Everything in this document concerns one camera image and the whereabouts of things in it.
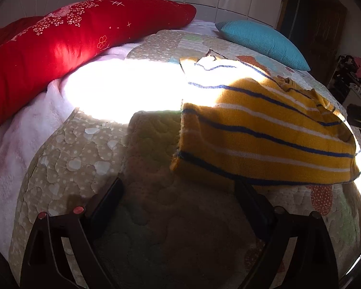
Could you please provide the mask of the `yellow striped knit sweater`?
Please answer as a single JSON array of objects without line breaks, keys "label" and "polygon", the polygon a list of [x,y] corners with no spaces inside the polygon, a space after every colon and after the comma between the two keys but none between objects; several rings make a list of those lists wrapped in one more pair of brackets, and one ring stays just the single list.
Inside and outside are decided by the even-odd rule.
[{"label": "yellow striped knit sweater", "polygon": [[314,90],[243,61],[182,58],[186,82],[171,170],[226,185],[334,185],[360,174],[355,138]]}]

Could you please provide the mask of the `patchwork heart quilt bedspread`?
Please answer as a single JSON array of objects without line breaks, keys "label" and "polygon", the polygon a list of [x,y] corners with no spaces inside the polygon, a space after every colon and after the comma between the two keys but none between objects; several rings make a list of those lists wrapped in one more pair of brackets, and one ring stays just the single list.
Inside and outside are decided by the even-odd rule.
[{"label": "patchwork heart quilt bedspread", "polygon": [[[325,97],[330,93],[308,73],[289,71],[283,64],[243,46],[194,33],[160,31],[127,55],[121,63],[165,63],[164,67],[180,71],[179,58],[201,58],[214,50],[229,59],[243,61],[271,76],[291,78]],[[75,109],[45,141],[33,157],[23,179],[9,246],[9,266],[17,281],[21,278],[26,243],[39,211],[62,215],[74,204],[87,202],[112,176],[121,173],[126,194],[122,206],[107,221],[106,232],[96,241],[100,258],[114,273],[122,273],[123,288],[137,284],[143,288],[149,273],[159,273],[160,280],[170,277],[170,263],[183,263],[199,246],[193,239],[180,247],[176,232],[186,237],[206,236],[211,243],[206,250],[223,250],[227,241],[238,241],[228,249],[228,259],[240,254],[238,271],[224,276],[220,288],[237,284],[246,276],[258,257],[261,241],[256,237],[233,196],[218,189],[188,183],[170,171],[172,155],[181,127],[179,112],[138,112],[127,125],[110,123],[87,116]],[[361,254],[361,193],[357,187],[361,176],[347,185],[328,189],[295,187],[257,187],[270,202],[288,207],[299,215],[324,212],[324,220],[334,246],[341,276]],[[167,284],[174,284],[169,278]]]}]

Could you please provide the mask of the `pink fleece blanket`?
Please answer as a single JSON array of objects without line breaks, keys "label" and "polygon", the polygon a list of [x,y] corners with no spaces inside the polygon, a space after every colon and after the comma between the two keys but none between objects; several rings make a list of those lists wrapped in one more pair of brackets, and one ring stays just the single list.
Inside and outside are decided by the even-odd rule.
[{"label": "pink fleece blanket", "polygon": [[69,75],[50,82],[16,115],[0,126],[0,253],[8,257],[15,208],[31,160],[75,108],[96,119],[115,121],[117,81],[124,80],[122,60],[137,47],[106,50]]}]

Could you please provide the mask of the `white shelf unit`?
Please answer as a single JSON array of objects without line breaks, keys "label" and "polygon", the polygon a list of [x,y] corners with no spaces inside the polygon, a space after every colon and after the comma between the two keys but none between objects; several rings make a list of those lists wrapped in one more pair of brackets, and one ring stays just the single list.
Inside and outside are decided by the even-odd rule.
[{"label": "white shelf unit", "polygon": [[361,129],[361,78],[352,55],[339,55],[327,89],[346,110],[349,124]]}]

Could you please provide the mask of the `long red pillow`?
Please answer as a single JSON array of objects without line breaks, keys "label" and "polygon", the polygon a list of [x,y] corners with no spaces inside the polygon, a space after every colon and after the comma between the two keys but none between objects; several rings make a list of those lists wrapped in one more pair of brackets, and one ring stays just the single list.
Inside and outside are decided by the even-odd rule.
[{"label": "long red pillow", "polygon": [[170,0],[86,0],[49,13],[0,45],[0,125],[108,48],[182,28],[195,15],[193,5]]}]

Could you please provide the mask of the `turquoise knit pillow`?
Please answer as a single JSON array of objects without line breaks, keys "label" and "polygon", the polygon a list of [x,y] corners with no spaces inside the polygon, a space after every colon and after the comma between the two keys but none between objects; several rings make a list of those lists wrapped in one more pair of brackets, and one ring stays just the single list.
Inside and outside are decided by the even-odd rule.
[{"label": "turquoise knit pillow", "polygon": [[239,44],[278,61],[292,69],[310,71],[299,49],[272,27],[248,20],[233,20],[215,24],[226,40]]}]

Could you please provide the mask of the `dark wooden door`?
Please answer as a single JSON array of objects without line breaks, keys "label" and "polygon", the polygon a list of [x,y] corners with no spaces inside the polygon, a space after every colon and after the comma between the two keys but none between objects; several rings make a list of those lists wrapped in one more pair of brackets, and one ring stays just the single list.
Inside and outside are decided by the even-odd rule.
[{"label": "dark wooden door", "polygon": [[282,0],[277,30],[295,44],[323,85],[336,68],[346,14],[339,0]]}]

